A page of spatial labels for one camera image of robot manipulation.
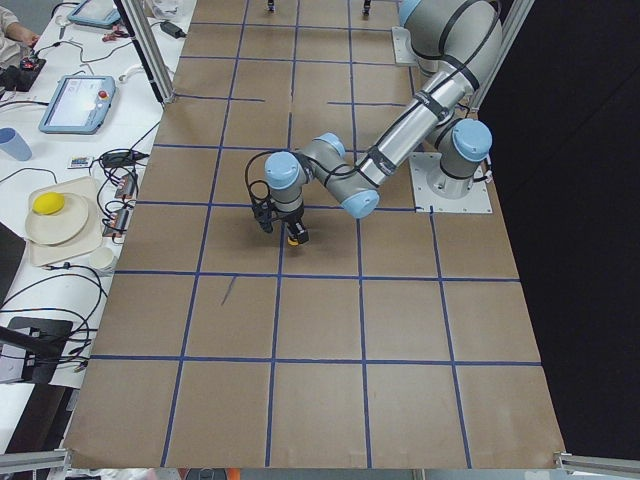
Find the black curtain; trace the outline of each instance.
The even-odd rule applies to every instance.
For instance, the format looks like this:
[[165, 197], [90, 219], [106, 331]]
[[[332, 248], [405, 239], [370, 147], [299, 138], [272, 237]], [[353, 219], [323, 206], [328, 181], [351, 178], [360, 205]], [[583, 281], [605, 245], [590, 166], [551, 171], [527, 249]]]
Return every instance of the black curtain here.
[[640, 459], [640, 2], [537, 1], [480, 109], [567, 451]]

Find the table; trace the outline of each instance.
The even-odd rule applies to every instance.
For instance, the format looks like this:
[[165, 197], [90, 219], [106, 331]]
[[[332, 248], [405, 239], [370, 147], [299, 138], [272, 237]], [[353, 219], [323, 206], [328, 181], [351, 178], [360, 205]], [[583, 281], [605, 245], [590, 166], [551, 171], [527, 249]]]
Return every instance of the table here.
[[[195, 0], [185, 0], [183, 14], [175, 23], [183, 30], [188, 31], [191, 14]], [[57, 15], [67, 14], [72, 7], [61, 6]], [[37, 49], [52, 45], [58, 41], [60, 28], [51, 21], [43, 32]], [[158, 46], [163, 54], [166, 65], [171, 71], [175, 71], [178, 57], [184, 45], [184, 40], [176, 40], [153, 27]], [[91, 60], [106, 56], [114, 47], [120, 47], [128, 42], [121, 39], [117, 42], [102, 42], [105, 30], [69, 25], [65, 30], [64, 40], [82, 44], [84, 59]], [[67, 165], [73, 156], [98, 157], [101, 153], [113, 148], [129, 148], [145, 132], [147, 132], [162, 116], [162, 106], [156, 101], [146, 75], [141, 71], [133, 73], [125, 79], [118, 81], [125, 71], [131, 66], [140, 64], [133, 45], [126, 46], [116, 51], [111, 57], [91, 63], [91, 68], [82, 66], [79, 57], [79, 49], [63, 44], [57, 48], [43, 50], [41, 58], [47, 60], [45, 68], [38, 77], [31, 90], [26, 93], [18, 93], [15, 96], [5, 94], [3, 100], [11, 97], [13, 100], [37, 100], [48, 102], [53, 94], [57, 82], [63, 75], [69, 75], [83, 70], [87, 74], [111, 75], [117, 81], [117, 93], [104, 125], [95, 135], [47, 135], [38, 131], [38, 123], [44, 113], [41, 106], [6, 107], [0, 110], [0, 127], [11, 126], [18, 130], [30, 145], [33, 157], [27, 162], [19, 162], [7, 155], [0, 158], [0, 178], [5, 178], [21, 168], [41, 168], [55, 172], [58, 182], [65, 182], [87, 175], [86, 170], [69, 170]], [[152, 131], [136, 147], [143, 152], [149, 152], [156, 131]], [[94, 177], [102, 183], [104, 176], [100, 169], [93, 169]], [[28, 196], [39, 188], [53, 184], [50, 173], [28, 171], [20, 173], [13, 178], [0, 183], [0, 220], [11, 228], [16, 234], [26, 237], [24, 219], [28, 211]], [[110, 185], [105, 188], [102, 195], [103, 202], [113, 197], [114, 188]], [[110, 246], [119, 253], [120, 246], [105, 239], [103, 245]], [[72, 263], [79, 265], [88, 264], [88, 255], [71, 259]], [[9, 295], [32, 283], [53, 276], [59, 272], [47, 272], [41, 268], [33, 267], [26, 258], [20, 266]], [[108, 292], [111, 286], [111, 278], [103, 277], [103, 287]], [[29, 294], [21, 295], [11, 301], [7, 308], [33, 308], [40, 306], [52, 306], [68, 308], [74, 311], [86, 313], [91, 310], [97, 296], [95, 286], [86, 280], [77, 277], [59, 278], [49, 281], [46, 288], [38, 288]], [[97, 328], [102, 316], [104, 300], [99, 309], [91, 317], [89, 325]], [[33, 312], [34, 317], [69, 319], [68, 314], [60, 312]], [[15, 314], [0, 313], [0, 323], [7, 325]], [[69, 343], [65, 353], [75, 345]], [[84, 371], [74, 372], [73, 368], [59, 367], [54, 375], [52, 384], [79, 388], [82, 385]], [[11, 437], [13, 429], [19, 420], [24, 405], [29, 397], [32, 386], [30, 385], [0, 385], [0, 399], [2, 407], [0, 411], [0, 450], [4, 451]]]
[[405, 165], [361, 221], [310, 186], [299, 248], [254, 222], [248, 158], [333, 131], [353, 159], [421, 84], [393, 64], [394, 2], [282, 3], [196, 6], [76, 466], [550, 467], [562, 437], [495, 191], [492, 215], [417, 214]]

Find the black stand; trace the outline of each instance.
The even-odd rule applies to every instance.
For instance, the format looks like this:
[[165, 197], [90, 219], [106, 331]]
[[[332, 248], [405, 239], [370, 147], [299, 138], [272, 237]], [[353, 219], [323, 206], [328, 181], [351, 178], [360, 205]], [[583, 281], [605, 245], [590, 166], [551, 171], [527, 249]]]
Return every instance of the black stand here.
[[[40, 332], [32, 337], [15, 330], [31, 328]], [[35, 355], [35, 365], [25, 365], [22, 375], [28, 383], [49, 383], [56, 371], [55, 360], [60, 358], [73, 323], [67, 320], [48, 320], [44, 318], [14, 317], [9, 328], [0, 327], [0, 343], [23, 348]]]

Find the light blue joint cap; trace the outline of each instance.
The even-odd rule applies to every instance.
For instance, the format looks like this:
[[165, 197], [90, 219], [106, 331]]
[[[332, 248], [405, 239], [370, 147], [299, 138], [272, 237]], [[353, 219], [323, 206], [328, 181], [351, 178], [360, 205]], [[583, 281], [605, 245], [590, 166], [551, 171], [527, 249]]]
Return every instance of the light blue joint cap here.
[[344, 202], [344, 208], [353, 218], [364, 218], [378, 206], [380, 195], [376, 190], [365, 190], [351, 195]]
[[269, 186], [275, 190], [284, 190], [298, 179], [300, 164], [289, 152], [276, 152], [269, 155], [264, 164], [264, 174]]
[[491, 131], [479, 120], [465, 118], [453, 127], [453, 144], [464, 158], [481, 162], [487, 157], [493, 138]]
[[407, 23], [407, 19], [411, 16], [413, 11], [416, 9], [418, 5], [420, 5], [422, 0], [404, 0], [402, 4], [400, 4], [400, 26], [404, 27], [405, 23]]
[[323, 133], [319, 137], [314, 138], [314, 140], [322, 140], [323, 142], [327, 142], [329, 145], [336, 149], [336, 151], [340, 154], [340, 158], [344, 158], [344, 155], [347, 153], [344, 145], [342, 145], [342, 142], [334, 133]]

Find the charger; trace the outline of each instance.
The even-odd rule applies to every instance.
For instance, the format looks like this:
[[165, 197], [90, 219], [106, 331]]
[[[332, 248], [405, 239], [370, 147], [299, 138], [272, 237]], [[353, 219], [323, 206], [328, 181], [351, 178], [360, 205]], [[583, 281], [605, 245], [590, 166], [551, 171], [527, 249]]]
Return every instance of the charger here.
[[187, 36], [177, 25], [174, 25], [169, 20], [165, 20], [160, 24], [160, 29], [167, 35], [171, 35], [173, 38], [185, 38]]

